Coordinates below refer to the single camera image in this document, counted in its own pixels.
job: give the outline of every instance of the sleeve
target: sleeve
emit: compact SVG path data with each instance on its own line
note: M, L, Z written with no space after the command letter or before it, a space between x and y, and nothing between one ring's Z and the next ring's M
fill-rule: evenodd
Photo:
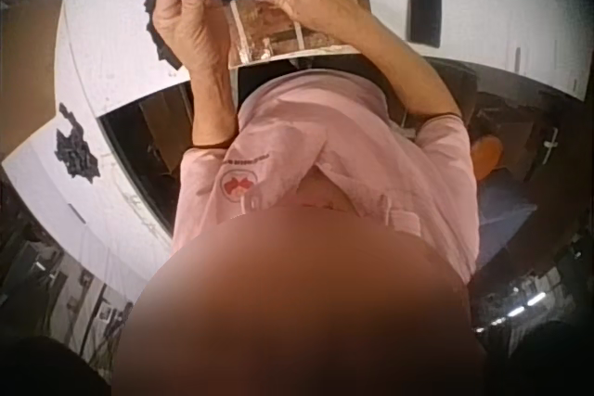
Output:
M225 158L224 148L191 148L180 167L179 200L175 213L173 253L200 234L208 199Z
M454 115L433 118L417 133L419 146L447 184L460 221L459 232L467 252L476 260L479 249L479 215L471 141L462 119Z

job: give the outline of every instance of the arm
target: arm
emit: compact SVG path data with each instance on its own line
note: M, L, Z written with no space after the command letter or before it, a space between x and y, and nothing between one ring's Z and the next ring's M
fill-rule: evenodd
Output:
M456 101L431 65L370 13L359 9L337 38L352 45L388 79L409 113L460 116Z
M229 147L238 132L228 70L229 27L216 0L157 0L153 23L187 68L194 96L192 143Z
M460 112L435 70L354 0L260 0L305 27L358 49L386 76L407 110L421 117Z

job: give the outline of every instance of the ceiling light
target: ceiling light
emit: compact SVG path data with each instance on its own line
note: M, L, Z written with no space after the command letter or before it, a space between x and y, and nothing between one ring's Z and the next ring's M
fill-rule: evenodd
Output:
M528 301L527 305L528 306L536 305L541 300L543 300L545 297L547 297L547 294L545 294L544 292L541 292L540 294L536 294L532 299L530 299Z
M515 317L518 314L521 314L525 311L525 308L523 306L520 306L518 308L516 308L515 310L510 311L510 313L508 314L508 317Z

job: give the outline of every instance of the wrist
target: wrist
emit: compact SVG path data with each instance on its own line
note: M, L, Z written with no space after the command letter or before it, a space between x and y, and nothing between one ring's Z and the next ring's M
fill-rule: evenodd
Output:
M345 44L358 47L360 41L369 36L373 21L374 18L368 11L356 5L345 19L341 20L341 26L335 37Z

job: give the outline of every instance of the pink short-sleeve shirt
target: pink short-sleeve shirt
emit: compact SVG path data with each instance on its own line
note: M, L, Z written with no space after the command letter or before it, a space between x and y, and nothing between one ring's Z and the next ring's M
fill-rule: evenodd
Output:
M239 111L239 136L229 149L186 153L174 251L209 226L273 206L313 167L361 217L419 236L470 280L479 221L462 120L434 118L409 141L392 130L376 85L327 70L263 85Z

